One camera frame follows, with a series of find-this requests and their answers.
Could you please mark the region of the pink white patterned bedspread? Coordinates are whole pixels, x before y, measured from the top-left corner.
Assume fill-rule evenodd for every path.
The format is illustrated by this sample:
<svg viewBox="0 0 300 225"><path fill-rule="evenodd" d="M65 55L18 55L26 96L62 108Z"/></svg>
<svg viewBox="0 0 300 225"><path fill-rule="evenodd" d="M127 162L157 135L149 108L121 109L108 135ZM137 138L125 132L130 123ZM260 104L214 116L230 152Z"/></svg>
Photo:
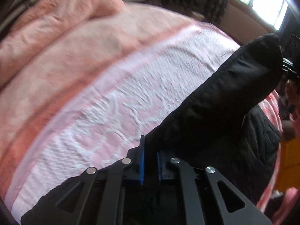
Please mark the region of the pink white patterned bedspread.
<svg viewBox="0 0 300 225"><path fill-rule="evenodd" d="M21 224L52 189L89 167L101 170L125 158L141 136L143 181L123 181L118 224L158 224L159 174L146 179L146 136L240 47L214 25L194 21L110 65L64 104L27 149L1 196L1 224ZM284 76L298 72L283 59L279 84L259 103L280 138L277 90Z"/></svg>

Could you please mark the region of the pink quilt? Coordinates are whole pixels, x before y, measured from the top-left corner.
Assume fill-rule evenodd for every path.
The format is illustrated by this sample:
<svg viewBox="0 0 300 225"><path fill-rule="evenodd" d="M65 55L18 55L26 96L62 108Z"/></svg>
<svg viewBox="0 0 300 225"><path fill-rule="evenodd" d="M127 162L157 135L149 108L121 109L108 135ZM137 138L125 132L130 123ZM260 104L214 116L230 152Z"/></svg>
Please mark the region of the pink quilt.
<svg viewBox="0 0 300 225"><path fill-rule="evenodd" d="M1 196L56 113L110 65L193 23L122 0L41 0L1 41Z"/></svg>

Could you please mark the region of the black pants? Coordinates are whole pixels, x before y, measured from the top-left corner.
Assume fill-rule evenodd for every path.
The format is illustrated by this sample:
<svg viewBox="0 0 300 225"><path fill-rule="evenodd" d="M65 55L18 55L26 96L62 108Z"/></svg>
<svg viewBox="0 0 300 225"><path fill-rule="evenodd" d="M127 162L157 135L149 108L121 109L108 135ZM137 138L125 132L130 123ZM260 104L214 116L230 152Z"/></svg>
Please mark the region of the black pants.
<svg viewBox="0 0 300 225"><path fill-rule="evenodd" d="M195 168L212 166L260 210L271 196L280 130L259 103L282 77L279 37L241 46L146 136L145 177L158 175L158 152Z"/></svg>

